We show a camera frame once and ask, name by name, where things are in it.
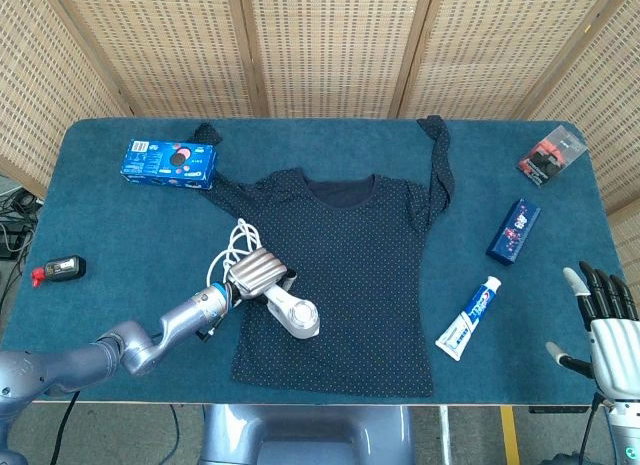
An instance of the oreo box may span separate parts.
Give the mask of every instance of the oreo box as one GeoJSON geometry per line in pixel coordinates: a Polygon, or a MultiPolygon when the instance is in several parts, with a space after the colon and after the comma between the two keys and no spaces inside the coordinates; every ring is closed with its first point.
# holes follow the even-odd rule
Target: oreo box
{"type": "Polygon", "coordinates": [[[536,204],[524,198],[515,202],[489,245],[487,255],[505,265],[514,263],[538,215],[540,207],[536,204]]]}
{"type": "Polygon", "coordinates": [[[215,160],[212,145],[131,140],[120,173],[134,183],[208,189],[215,160]]]}

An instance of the white toothpaste tube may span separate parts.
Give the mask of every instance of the white toothpaste tube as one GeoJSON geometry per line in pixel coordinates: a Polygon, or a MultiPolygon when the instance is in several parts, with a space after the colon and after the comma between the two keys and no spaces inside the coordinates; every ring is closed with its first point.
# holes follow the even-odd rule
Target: white toothpaste tube
{"type": "Polygon", "coordinates": [[[502,283],[496,277],[488,277],[480,286],[465,309],[449,328],[436,340],[436,345],[456,361],[460,360],[471,334],[478,326],[493,297],[502,283]]]}

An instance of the robot finger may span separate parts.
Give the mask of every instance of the robot finger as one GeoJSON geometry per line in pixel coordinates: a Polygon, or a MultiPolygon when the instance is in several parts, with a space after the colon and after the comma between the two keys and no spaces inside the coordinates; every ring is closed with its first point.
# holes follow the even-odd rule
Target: robot finger
{"type": "Polygon", "coordinates": [[[591,297],[598,312],[598,318],[611,318],[613,314],[600,278],[587,262],[580,262],[580,270],[582,270],[582,273],[584,273],[587,279],[587,285],[591,291],[591,297]]]}
{"type": "Polygon", "coordinates": [[[629,290],[627,284],[624,283],[620,277],[617,277],[615,275],[611,275],[611,281],[618,291],[618,296],[620,297],[620,302],[622,303],[622,310],[624,311],[625,315],[624,318],[638,321],[638,309],[636,308],[636,304],[633,302],[631,290],[629,290]]]}
{"type": "Polygon", "coordinates": [[[602,288],[604,288],[604,293],[607,297],[609,308],[611,308],[613,316],[615,318],[626,318],[626,313],[622,309],[622,302],[618,295],[618,289],[613,286],[613,282],[609,278],[609,275],[599,268],[596,269],[596,275],[598,275],[600,283],[602,283],[602,288]]]}

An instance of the robotic hand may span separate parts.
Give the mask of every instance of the robotic hand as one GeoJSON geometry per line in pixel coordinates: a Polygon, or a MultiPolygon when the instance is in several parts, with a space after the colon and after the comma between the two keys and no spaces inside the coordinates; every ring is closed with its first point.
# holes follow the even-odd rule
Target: robotic hand
{"type": "MultiPolygon", "coordinates": [[[[564,276],[578,301],[591,344],[591,363],[570,357],[555,343],[547,350],[555,361],[595,379],[597,392],[592,410],[604,402],[611,425],[618,464],[640,464],[640,321],[631,292],[618,277],[593,270],[586,262],[580,269],[587,285],[571,268],[564,276]]],[[[583,441],[581,460],[584,455],[583,441]]]]}
{"type": "Polygon", "coordinates": [[[27,465],[24,456],[8,449],[7,438],[18,415],[40,395],[79,391],[111,378],[120,365],[131,375],[145,375],[188,337],[210,337],[242,300],[262,300],[294,337],[317,335],[320,322],[315,305],[287,292],[295,274],[262,246],[249,248],[235,250],[244,255],[242,259],[229,249],[223,252],[235,254],[235,259],[225,260],[223,283],[210,284],[215,261],[212,263],[207,288],[160,317],[159,340],[130,320],[116,325],[95,342],[66,352],[0,351],[0,464],[27,465]]]}

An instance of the dark blue t-shirt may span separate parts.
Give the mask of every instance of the dark blue t-shirt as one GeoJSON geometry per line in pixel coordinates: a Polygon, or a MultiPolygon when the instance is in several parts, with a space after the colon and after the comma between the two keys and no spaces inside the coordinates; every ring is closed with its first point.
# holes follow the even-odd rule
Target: dark blue t-shirt
{"type": "MultiPolygon", "coordinates": [[[[429,188],[381,175],[315,182],[298,168],[255,184],[217,175],[203,191],[258,228],[264,247],[297,271],[291,293],[311,300],[320,316],[320,334],[298,340],[266,306],[247,304],[234,380],[372,397],[431,394],[420,262],[454,180],[444,121],[418,123],[435,140],[429,188]]],[[[201,127],[190,140],[211,142],[211,132],[201,127]]],[[[430,143],[425,137],[425,153],[430,143]]]]}

